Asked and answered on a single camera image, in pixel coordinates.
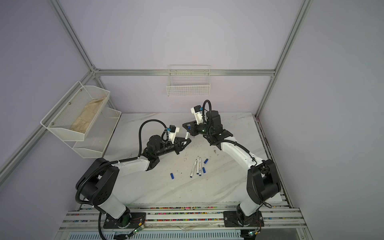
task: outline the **white marble table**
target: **white marble table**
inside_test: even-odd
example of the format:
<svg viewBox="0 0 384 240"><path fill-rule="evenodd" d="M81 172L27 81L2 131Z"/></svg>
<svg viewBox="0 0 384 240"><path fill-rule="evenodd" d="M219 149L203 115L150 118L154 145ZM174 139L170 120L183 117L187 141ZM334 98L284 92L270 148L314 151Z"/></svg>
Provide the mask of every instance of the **white marble table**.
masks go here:
<svg viewBox="0 0 384 240"><path fill-rule="evenodd" d="M223 128L256 156L266 159L251 113L220 113ZM122 114L104 158L109 161L137 156L140 125L158 119L167 126L180 127L177 136L185 137L182 124L194 120L191 113L128 113ZM142 145L146 147L152 135L161 135L163 126L149 122L142 129ZM117 179L113 194L123 203L147 206L219 206L236 205L247 195L247 171L228 154L209 146L202 135L190 136L192 142L179 155L172 152L160 157L159 164L150 171L136 172ZM197 156L204 161L206 173L190 178ZM280 194L268 202L281 202Z"/></svg>

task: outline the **white wire basket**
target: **white wire basket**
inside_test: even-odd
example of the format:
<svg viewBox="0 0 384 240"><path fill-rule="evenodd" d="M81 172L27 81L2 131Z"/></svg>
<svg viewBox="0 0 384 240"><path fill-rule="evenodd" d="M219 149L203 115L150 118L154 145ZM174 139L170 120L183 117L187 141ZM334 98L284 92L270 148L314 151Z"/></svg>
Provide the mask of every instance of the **white wire basket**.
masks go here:
<svg viewBox="0 0 384 240"><path fill-rule="evenodd" d="M177 69L186 66L191 69ZM210 94L209 65L170 65L169 67L168 96L207 96Z"/></svg>
<svg viewBox="0 0 384 240"><path fill-rule="evenodd" d="M79 89L53 120L50 123L44 124L43 121L46 118L44 117L40 122L62 141L84 141L90 129L95 124L95 120L107 104L110 95L109 91L96 86L83 86L80 82L77 82L75 85L79 85ZM85 106L94 99L100 99L100 102L97 105L98 107L88 115L89 120L87 124L84 125L84 129L80 131L73 130L74 122L82 114Z"/></svg>
<svg viewBox="0 0 384 240"><path fill-rule="evenodd" d="M76 142L72 149L82 158L102 157L120 116L120 111L105 107L89 131L87 138L84 141Z"/></svg>

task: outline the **black mounting plate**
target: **black mounting plate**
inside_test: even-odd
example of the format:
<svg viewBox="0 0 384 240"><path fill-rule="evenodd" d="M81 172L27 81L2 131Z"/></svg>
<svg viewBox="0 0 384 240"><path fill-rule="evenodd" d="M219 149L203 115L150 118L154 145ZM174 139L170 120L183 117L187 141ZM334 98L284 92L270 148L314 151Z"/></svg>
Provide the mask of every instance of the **black mounting plate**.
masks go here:
<svg viewBox="0 0 384 240"><path fill-rule="evenodd" d="M236 211L225 211L225 212L223 212L223 215L224 215L224 226L226 226L226 227L241 227L241 225L238 222ZM262 227L264 226L263 216L262 216L262 213L260 211L257 211L253 214L252 222L248 226L245 226L245 227L260 226L260 224L257 221L259 221L259 223L261 224Z"/></svg>
<svg viewBox="0 0 384 240"><path fill-rule="evenodd" d="M135 229L139 226L139 223L140 222L143 222L145 223L145 217L146 217L146 213L145 212L131 212L131 217L132 217L132 221L134 222L130 222L128 227L126 228L129 228L129 229ZM103 225L103 228L104 229L117 229L119 227L117 227L115 224L114 224L114 221L112 218L106 218L105 221L104 221L104 225Z"/></svg>

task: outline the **beige cloth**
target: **beige cloth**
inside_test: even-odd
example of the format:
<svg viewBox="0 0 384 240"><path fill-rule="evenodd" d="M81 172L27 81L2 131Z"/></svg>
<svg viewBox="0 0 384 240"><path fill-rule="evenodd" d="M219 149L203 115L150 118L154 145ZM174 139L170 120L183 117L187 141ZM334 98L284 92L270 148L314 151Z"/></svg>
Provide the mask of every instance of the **beige cloth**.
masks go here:
<svg viewBox="0 0 384 240"><path fill-rule="evenodd" d="M106 97L93 99L87 105L85 105L80 116L74 121L71 126L71 130L75 132L85 133L90 126L96 113L99 111Z"/></svg>

